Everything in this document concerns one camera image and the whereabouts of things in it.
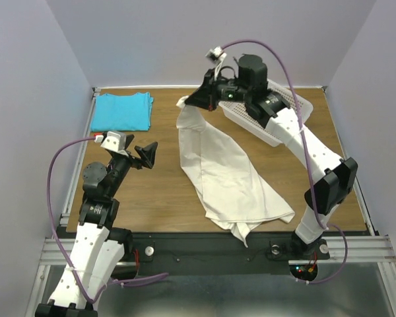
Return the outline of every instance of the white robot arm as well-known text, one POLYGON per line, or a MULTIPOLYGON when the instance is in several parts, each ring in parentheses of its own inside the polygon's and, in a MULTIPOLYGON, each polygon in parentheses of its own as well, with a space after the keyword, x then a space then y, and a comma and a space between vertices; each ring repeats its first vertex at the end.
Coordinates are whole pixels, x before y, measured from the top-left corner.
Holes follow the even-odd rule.
MULTIPOLYGON (((225 68, 221 67, 226 58, 223 49, 218 47, 210 50, 207 57, 216 67, 205 73, 203 84, 185 100, 185 104, 213 111, 220 101, 243 103, 247 114, 267 132, 282 141, 306 166, 298 116, 281 94, 268 88, 267 66, 263 60, 256 55, 244 54, 238 61, 235 60, 238 76, 227 79, 220 76, 221 70, 225 68)), ((304 195, 308 204, 305 214, 292 235, 293 249, 297 254, 311 252, 326 229, 328 220, 352 190, 358 168, 353 158, 343 160, 308 128, 303 126, 303 129, 309 151, 311 177, 315 184, 319 221, 315 217, 312 195, 308 190, 304 195)))
POLYGON ((36 317, 97 316, 100 295, 116 264, 132 253, 131 231, 113 228, 119 207, 114 195, 131 167, 153 167, 157 148, 157 142, 135 147, 140 158, 134 157, 126 151, 132 140, 133 135, 117 131, 95 138, 112 158, 107 166, 93 162, 82 172, 84 196, 75 244, 55 291, 47 304, 38 305, 36 317))

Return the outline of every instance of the white cloth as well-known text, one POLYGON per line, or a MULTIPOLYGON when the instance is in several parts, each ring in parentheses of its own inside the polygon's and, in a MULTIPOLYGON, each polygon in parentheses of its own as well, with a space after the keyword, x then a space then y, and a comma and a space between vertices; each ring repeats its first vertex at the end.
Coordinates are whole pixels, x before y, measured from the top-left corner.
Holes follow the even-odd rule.
POLYGON ((258 175, 244 150, 206 122, 198 108, 185 105, 185 98, 177 103, 180 166, 195 186, 205 216, 245 246, 248 233, 263 221, 289 223, 295 216, 289 204, 258 175))

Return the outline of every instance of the white connector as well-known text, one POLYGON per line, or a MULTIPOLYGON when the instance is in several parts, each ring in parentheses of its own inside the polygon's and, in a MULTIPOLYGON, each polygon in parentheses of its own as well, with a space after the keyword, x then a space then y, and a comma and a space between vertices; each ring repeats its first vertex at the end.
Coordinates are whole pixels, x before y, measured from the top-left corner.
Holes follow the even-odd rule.
POLYGON ((209 50, 207 54, 205 54, 205 57, 215 64, 223 55, 226 55, 225 52, 220 46, 217 46, 216 48, 209 50))
POLYGON ((103 149, 119 153, 124 151, 126 143, 126 134, 118 131, 109 131, 104 142, 101 144, 103 149))
POLYGON ((104 136, 102 134, 95 135, 95 139, 94 139, 95 143, 101 143, 103 142, 103 140, 104 140, 104 136))

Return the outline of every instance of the wooden tabletop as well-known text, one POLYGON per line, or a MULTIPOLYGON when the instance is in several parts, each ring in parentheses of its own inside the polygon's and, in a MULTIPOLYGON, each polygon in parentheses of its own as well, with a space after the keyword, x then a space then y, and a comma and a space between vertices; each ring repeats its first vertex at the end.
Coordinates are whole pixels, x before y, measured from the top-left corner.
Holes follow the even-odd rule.
MULTIPOLYGON (((211 220, 205 218, 205 210, 197 193, 180 168, 178 130, 176 119, 179 108, 176 102, 181 96, 190 94, 191 89, 106 89, 102 94, 131 95, 149 91, 154 97, 149 131, 134 131, 134 145, 145 146, 158 142, 156 162, 152 170, 131 169, 120 186, 115 198, 120 207, 115 227, 135 232, 220 232, 211 220)), ((342 153, 329 109, 321 89, 298 89, 298 94, 309 100, 314 110, 306 125, 332 151, 342 153)), ((271 147, 256 136, 230 121, 219 108, 214 112, 203 111, 205 119, 219 130, 230 135, 249 156, 255 169, 295 210, 295 218, 288 224, 276 220, 263 223, 256 231, 292 231, 296 228, 306 202, 304 192, 308 190, 306 169, 284 146, 271 147)), ((107 164, 110 155, 99 145, 90 142, 82 169, 91 162, 107 164)), ((77 184, 71 216, 67 230, 76 231, 79 208, 82 203, 82 178, 77 184)), ((364 220, 352 192, 337 209, 331 221, 343 230, 365 230, 364 220)))

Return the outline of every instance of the folded blue cloth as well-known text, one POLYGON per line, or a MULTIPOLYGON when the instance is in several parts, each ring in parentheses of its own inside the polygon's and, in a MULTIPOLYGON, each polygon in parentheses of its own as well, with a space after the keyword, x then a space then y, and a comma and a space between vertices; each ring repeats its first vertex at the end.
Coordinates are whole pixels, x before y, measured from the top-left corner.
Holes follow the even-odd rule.
POLYGON ((154 98, 149 92, 133 96, 97 96, 91 131, 148 131, 152 101, 154 98))

